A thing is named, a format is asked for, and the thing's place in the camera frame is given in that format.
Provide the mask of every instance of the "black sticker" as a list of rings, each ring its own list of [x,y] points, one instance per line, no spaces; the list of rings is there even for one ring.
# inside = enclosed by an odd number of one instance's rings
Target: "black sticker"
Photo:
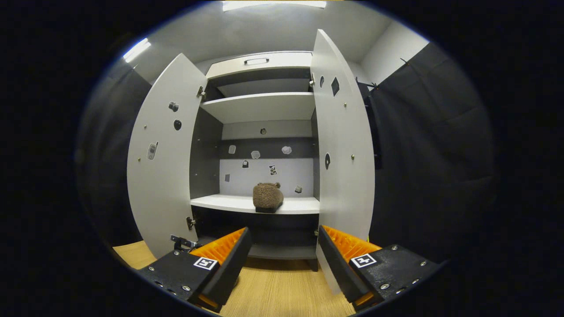
[[[335,97],[335,95],[339,92],[339,81],[337,80],[337,77],[333,79],[333,82],[331,83],[331,89],[333,90],[333,97]]]
[[[180,130],[181,127],[182,127],[182,122],[180,122],[180,120],[174,120],[174,129],[178,131]]]
[[[329,164],[331,164],[331,157],[329,156],[329,153],[325,154],[325,169],[328,170],[329,169]]]

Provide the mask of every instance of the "door hinge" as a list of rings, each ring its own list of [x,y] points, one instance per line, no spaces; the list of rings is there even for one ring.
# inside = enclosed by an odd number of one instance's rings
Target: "door hinge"
[[[196,224],[196,221],[190,217],[186,217],[186,224],[188,225],[188,230],[192,230],[192,227]]]
[[[314,85],[315,85],[315,74],[311,73],[310,87],[313,87]]]
[[[202,96],[204,98],[206,97],[206,93],[205,93],[204,88],[202,86],[200,86],[200,88],[198,89],[198,93],[196,94],[196,97],[199,97],[199,96]]]

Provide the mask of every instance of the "white shelf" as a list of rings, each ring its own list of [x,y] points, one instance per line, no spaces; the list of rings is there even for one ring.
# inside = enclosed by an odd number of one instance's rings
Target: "white shelf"
[[[192,199],[193,206],[227,210],[239,213],[257,213],[253,198],[249,196],[232,196],[216,194]],[[319,214],[319,201],[314,197],[288,197],[274,214]]]
[[[314,93],[268,93],[204,102],[201,107],[223,124],[271,120],[310,120]]]

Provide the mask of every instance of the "ceiling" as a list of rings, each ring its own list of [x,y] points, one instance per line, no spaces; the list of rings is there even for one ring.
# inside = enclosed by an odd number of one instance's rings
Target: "ceiling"
[[[324,30],[346,60],[360,63],[391,19],[362,2],[328,1],[325,9],[262,5],[223,12],[221,1],[195,10],[148,35],[151,47],[132,64],[153,82],[179,53],[193,63],[268,51],[312,51]]]

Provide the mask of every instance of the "metal bracket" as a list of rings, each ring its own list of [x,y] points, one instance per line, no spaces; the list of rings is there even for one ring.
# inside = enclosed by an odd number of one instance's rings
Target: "metal bracket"
[[[311,73],[310,87],[313,87],[314,85],[315,85],[315,74]]]
[[[206,93],[204,92],[204,88],[202,86],[200,86],[200,88],[198,89],[198,93],[196,94],[196,97],[206,97]]]
[[[194,241],[190,241],[190,240],[186,240],[183,237],[177,237],[175,235],[170,235],[170,240],[174,241],[174,249],[175,250],[182,250],[184,251],[185,249],[183,249],[181,247],[181,245],[187,246],[189,249],[193,249],[193,248],[199,248],[202,245],[199,243],[196,243]]]
[[[190,217],[186,217],[186,224],[188,225],[188,230],[192,230],[192,227],[196,224],[195,220]]]

